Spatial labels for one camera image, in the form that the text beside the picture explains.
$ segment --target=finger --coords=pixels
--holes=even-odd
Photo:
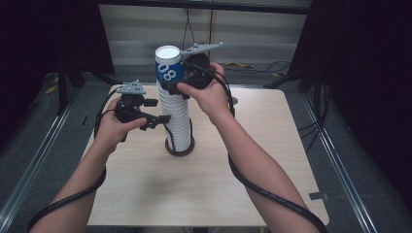
[[[107,110],[113,110],[113,109],[115,109],[115,108],[116,108],[116,105],[117,105],[118,102],[119,102],[119,100],[120,100],[120,97],[117,97],[117,98],[113,99],[113,100],[110,102],[109,106],[107,107]]]
[[[142,117],[142,118],[137,118],[137,119],[132,120],[130,122],[124,123],[122,125],[122,127],[124,127],[124,129],[127,130],[127,132],[128,132],[130,130],[133,130],[133,129],[136,129],[136,128],[139,128],[139,127],[145,125],[147,122],[148,122],[148,120],[146,118]]]
[[[210,66],[214,68],[217,72],[224,75],[224,67],[218,63],[210,63]]]
[[[186,84],[186,83],[178,83],[177,85],[178,89],[182,91],[184,94],[189,95],[190,97],[193,97],[194,99],[197,98],[199,90]]]

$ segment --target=gray floor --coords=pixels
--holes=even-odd
[[[142,83],[155,81],[155,69],[152,66],[117,66],[116,79],[121,82],[140,80]],[[272,83],[270,73],[242,74],[226,72],[228,82],[247,87],[261,87]],[[44,87],[27,112],[25,121],[8,145],[0,151],[0,203],[7,202],[13,189],[29,165],[33,155],[47,136],[58,108],[57,91],[45,94],[51,81],[45,81]],[[288,99],[296,127],[312,123],[300,93],[298,82],[288,82],[280,86]],[[64,185],[76,167],[94,124],[94,116],[100,107],[110,86],[91,75],[86,75],[86,84],[82,88],[69,88],[69,96],[79,91],[74,99],[71,112],[65,120],[45,163],[30,187],[18,209],[8,232],[25,232],[27,222],[36,212],[47,206],[58,190]],[[261,103],[270,107],[276,103],[270,100]],[[364,229],[351,205],[345,189],[324,145],[319,138],[308,151],[307,156],[322,194],[325,194],[326,209],[330,222],[328,232],[412,232],[412,216],[404,207],[402,200],[393,190],[382,171],[365,153],[357,138],[351,134],[339,109],[330,102],[325,128],[335,145],[336,152],[344,164],[350,179],[375,229]],[[313,128],[299,131],[301,135]],[[305,148],[309,146],[315,134],[302,139]],[[134,232],[134,228],[92,227],[87,232]]]

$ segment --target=person's arm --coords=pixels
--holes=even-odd
[[[223,74],[222,66],[211,65]],[[217,127],[233,163],[244,177],[272,193],[307,208],[282,167],[253,140],[230,113],[226,94],[218,82],[212,81],[203,90],[195,89],[184,83],[179,83],[178,88],[193,97]],[[304,217],[248,188],[247,191],[272,232],[319,232]]]
[[[112,101],[108,109],[114,109],[118,101],[119,98]],[[109,155],[115,151],[117,144],[125,134],[146,122],[145,118],[139,118],[128,123],[120,123],[114,116],[114,112],[106,113],[102,117],[94,142],[52,203],[94,185],[103,173]],[[44,216],[30,232],[85,232],[95,194],[94,191]]]

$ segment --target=metal rod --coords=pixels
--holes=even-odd
[[[79,90],[74,93],[73,100],[70,101],[64,111],[56,117],[51,129],[43,140],[42,145],[38,148],[36,154],[24,172],[24,175],[21,177],[15,189],[12,191],[12,194],[0,210],[0,233],[6,233],[8,231],[21,203],[27,195],[31,185],[34,183],[34,180],[36,179],[43,163],[45,162],[61,127],[70,113],[73,102],[76,100],[79,93]]]
[[[340,156],[336,151],[334,144],[328,136],[326,129],[323,126],[320,127],[320,125],[317,123],[318,118],[314,112],[314,105],[311,99],[309,98],[307,93],[302,94],[302,98],[305,102],[306,109],[308,110],[309,115],[312,118],[312,121],[316,123],[318,127],[319,137],[321,138],[321,141],[324,144],[326,153],[329,156],[330,162],[333,165],[336,175],[342,184],[343,190],[345,191],[346,196],[348,197],[348,200],[351,203],[352,208],[354,209],[355,215],[357,216],[358,221],[360,222],[360,226],[362,227],[363,232],[377,233],[372,218],[370,217],[370,214],[366,206],[363,204],[363,201],[361,200],[361,197],[358,194],[357,189],[352,183],[352,180],[349,177],[348,172],[346,171],[346,168],[343,165],[343,162],[340,159]]]
[[[310,8],[285,7],[254,4],[236,3],[217,3],[204,1],[151,1],[151,0],[84,0],[82,3],[94,3],[105,5],[124,5],[124,6],[143,6],[143,7],[162,7],[162,8],[187,8],[203,10],[221,10],[235,12],[259,12],[259,13],[278,13],[293,15],[308,15],[310,12],[319,12]]]

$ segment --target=light wood surface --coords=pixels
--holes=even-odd
[[[155,85],[144,88],[146,98],[159,99]],[[236,118],[285,169],[310,211],[328,224],[323,201],[309,198],[319,190],[284,93],[233,87],[232,95],[239,100]],[[160,103],[141,110],[162,114]],[[245,187],[233,177],[218,131],[191,98],[189,115],[195,148],[184,157],[166,151],[162,125],[128,134],[109,158],[107,179],[97,192],[89,225],[265,225]]]

